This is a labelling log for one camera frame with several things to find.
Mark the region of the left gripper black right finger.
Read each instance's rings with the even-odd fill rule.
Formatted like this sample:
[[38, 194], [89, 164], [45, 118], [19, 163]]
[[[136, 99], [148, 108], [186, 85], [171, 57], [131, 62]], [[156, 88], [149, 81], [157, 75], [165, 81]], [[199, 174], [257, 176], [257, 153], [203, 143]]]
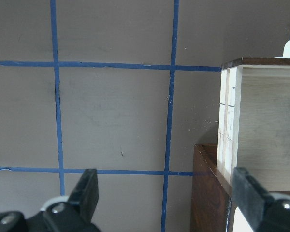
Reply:
[[274, 202], [273, 196], [243, 167], [233, 170], [232, 197], [253, 231], [261, 225], [265, 211]]

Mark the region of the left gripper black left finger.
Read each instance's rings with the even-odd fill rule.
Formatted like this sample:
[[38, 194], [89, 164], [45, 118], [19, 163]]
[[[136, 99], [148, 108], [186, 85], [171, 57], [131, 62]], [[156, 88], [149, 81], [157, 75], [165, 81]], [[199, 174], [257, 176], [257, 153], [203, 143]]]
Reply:
[[72, 190], [67, 203], [80, 214], [85, 222], [91, 222], [98, 203], [98, 175], [96, 169], [85, 169]]

